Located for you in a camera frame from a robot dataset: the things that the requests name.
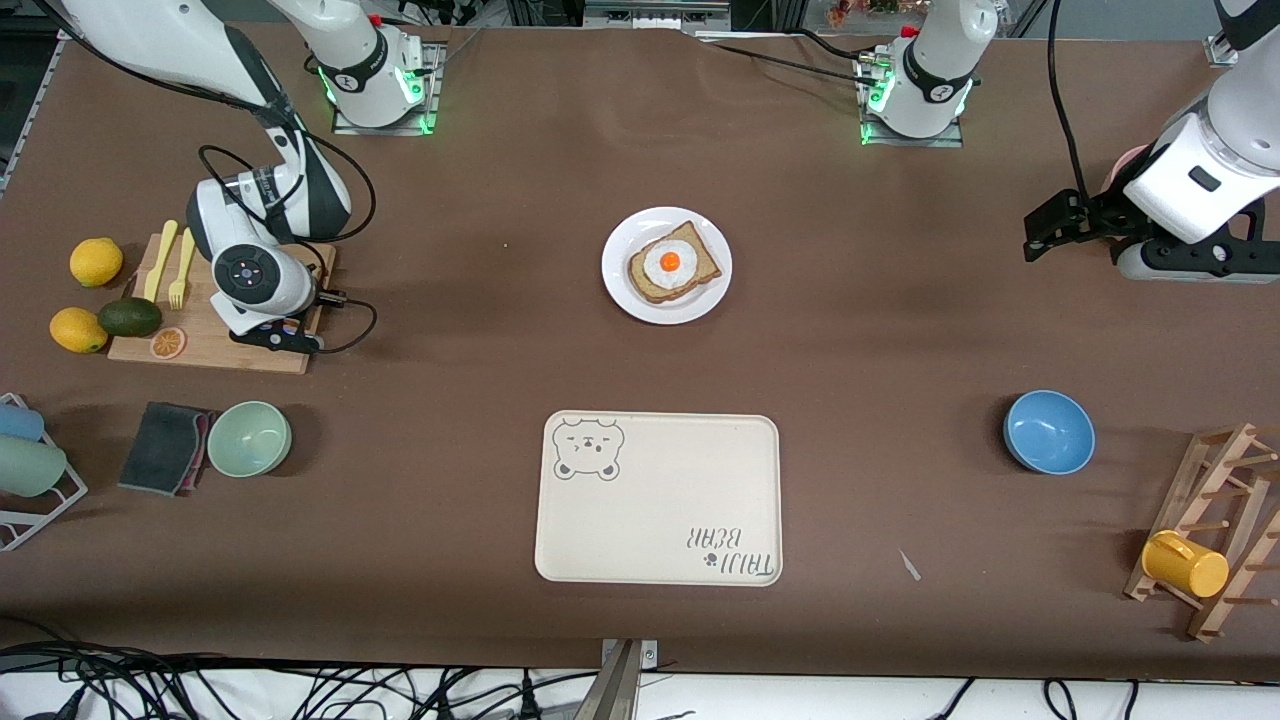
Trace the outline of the dark grey cloth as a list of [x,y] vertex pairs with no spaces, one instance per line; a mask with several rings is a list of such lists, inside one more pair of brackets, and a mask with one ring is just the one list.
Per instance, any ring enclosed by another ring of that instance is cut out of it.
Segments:
[[209,410],[165,402],[147,404],[116,484],[165,497],[182,489],[198,446],[195,423]]

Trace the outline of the cream bear print tray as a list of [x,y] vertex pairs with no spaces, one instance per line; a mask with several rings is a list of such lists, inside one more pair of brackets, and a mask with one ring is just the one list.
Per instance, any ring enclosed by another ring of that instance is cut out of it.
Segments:
[[733,414],[552,414],[534,565],[559,583],[774,584],[785,565],[776,424]]

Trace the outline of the yellow plastic knife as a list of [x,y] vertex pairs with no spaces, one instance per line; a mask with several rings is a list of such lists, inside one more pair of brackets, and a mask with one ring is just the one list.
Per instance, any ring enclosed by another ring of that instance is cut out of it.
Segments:
[[148,300],[155,304],[157,300],[159,287],[163,281],[169,254],[172,246],[177,238],[179,229],[179,223],[177,220],[166,220],[159,233],[157,240],[155,240],[148,246],[148,252],[151,254],[151,260],[146,265],[146,273],[143,275],[143,292],[142,299]]

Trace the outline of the white round plate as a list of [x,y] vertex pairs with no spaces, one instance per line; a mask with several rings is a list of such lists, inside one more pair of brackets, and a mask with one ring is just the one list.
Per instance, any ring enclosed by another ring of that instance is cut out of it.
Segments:
[[[722,275],[672,302],[650,304],[632,287],[628,260],[641,246],[685,222],[694,223]],[[631,215],[612,231],[602,254],[602,278],[614,304],[630,316],[655,325],[680,325],[705,316],[727,295],[732,274],[733,258],[727,237],[709,219],[682,208],[650,208]]]

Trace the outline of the pale green cup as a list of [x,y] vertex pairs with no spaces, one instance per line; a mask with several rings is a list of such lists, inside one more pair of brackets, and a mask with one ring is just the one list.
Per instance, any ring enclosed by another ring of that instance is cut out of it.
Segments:
[[67,469],[65,452],[44,442],[0,436],[0,492],[22,498],[54,488]]

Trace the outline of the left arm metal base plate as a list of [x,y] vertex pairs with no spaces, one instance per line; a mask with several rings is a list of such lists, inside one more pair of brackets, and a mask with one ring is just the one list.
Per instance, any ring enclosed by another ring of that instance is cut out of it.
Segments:
[[963,129],[955,117],[940,135],[928,138],[914,138],[893,131],[876,110],[884,105],[895,85],[895,74],[890,69],[888,55],[873,51],[860,51],[851,60],[854,76],[858,79],[870,79],[869,85],[858,88],[861,145],[886,145],[896,147],[923,149],[961,149]]

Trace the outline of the brown bread slice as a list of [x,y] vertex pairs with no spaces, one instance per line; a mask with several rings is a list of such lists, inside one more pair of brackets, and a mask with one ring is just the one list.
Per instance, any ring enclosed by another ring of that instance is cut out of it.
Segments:
[[[654,284],[648,282],[643,274],[641,261],[644,252],[652,246],[652,243],[660,240],[687,241],[695,247],[698,252],[696,274],[690,283],[687,283],[685,287],[680,290],[672,290],[672,291],[659,290]],[[641,249],[630,258],[627,272],[632,287],[640,293],[640,296],[645,301],[650,304],[672,302],[691,293],[694,290],[698,290],[704,284],[709,284],[712,281],[722,275],[721,265],[710,255],[710,250],[707,247],[704,238],[699,234],[692,222],[685,222],[677,225],[669,233],[641,246]]]

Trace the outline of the wooden cutting board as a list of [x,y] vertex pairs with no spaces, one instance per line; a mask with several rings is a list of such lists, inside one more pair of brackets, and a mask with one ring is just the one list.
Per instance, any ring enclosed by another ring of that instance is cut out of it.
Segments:
[[187,273],[183,307],[173,310],[168,302],[168,288],[180,269],[180,238],[175,238],[166,259],[156,304],[163,310],[161,328],[175,327],[186,334],[186,346],[173,357],[159,357],[151,352],[150,338],[113,340],[108,357],[124,363],[157,363],[165,366],[221,368],[247,372],[303,374],[310,356],[285,351],[271,351],[242,345],[229,334],[225,323],[215,313],[210,297],[218,290],[209,263],[196,254]]

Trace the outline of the dark green avocado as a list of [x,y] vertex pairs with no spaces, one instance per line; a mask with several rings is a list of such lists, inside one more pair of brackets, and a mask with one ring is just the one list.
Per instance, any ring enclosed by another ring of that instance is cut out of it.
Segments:
[[111,337],[142,338],[161,328],[163,311],[147,299],[124,297],[105,304],[97,311],[97,320]]

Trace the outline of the wooden mug rack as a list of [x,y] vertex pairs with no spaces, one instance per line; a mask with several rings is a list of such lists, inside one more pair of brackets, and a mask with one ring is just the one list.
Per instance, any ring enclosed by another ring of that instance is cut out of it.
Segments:
[[1233,611],[1280,609],[1280,448],[1249,423],[1192,436],[1146,538],[1175,530],[1225,556],[1226,585],[1194,598],[1147,577],[1140,553],[1124,593],[1134,601],[1164,596],[1190,609],[1187,637],[1208,644],[1224,635]]

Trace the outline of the fried egg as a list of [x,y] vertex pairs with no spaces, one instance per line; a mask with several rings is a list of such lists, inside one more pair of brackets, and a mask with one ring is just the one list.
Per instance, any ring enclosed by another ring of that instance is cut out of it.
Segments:
[[680,290],[696,274],[698,252],[687,241],[660,240],[644,252],[641,269],[645,279],[657,288]]

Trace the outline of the yellow mug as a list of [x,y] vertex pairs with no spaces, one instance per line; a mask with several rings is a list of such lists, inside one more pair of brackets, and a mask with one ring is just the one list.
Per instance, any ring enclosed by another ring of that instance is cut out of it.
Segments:
[[1143,573],[1194,598],[1217,594],[1228,583],[1230,564],[1225,556],[1189,541],[1175,530],[1161,530],[1147,539],[1140,553]]

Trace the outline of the pale green bowl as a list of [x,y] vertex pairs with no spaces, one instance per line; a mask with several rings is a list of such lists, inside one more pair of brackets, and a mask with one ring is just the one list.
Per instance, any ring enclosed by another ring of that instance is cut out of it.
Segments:
[[283,462],[292,439],[292,427],[278,407],[246,401],[214,421],[207,436],[207,459],[223,475],[259,477]]

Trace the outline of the metal table bracket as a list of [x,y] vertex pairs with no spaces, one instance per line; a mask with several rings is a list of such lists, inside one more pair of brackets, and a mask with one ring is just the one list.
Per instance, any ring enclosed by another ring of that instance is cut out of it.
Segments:
[[641,674],[657,669],[658,641],[608,639],[602,657],[575,720],[635,720]]

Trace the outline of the yellow lemon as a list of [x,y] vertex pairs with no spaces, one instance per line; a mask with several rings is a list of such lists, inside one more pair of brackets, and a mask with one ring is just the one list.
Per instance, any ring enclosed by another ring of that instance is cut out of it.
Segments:
[[64,307],[55,313],[47,328],[52,340],[73,354],[96,354],[110,341],[96,315],[82,307]]
[[122,270],[124,254],[109,237],[81,241],[70,254],[70,274],[86,288],[110,283]]

